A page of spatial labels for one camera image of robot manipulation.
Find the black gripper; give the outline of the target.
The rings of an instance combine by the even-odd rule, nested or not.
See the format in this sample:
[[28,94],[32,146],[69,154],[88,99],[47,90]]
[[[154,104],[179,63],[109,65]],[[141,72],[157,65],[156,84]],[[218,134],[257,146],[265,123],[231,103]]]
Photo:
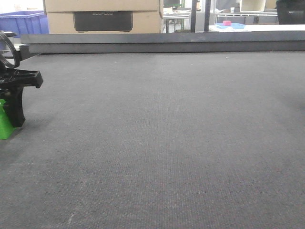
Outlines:
[[0,88],[11,88],[5,93],[5,112],[13,127],[22,127],[25,122],[22,107],[23,87],[40,88],[42,83],[40,71],[6,69],[0,72]]

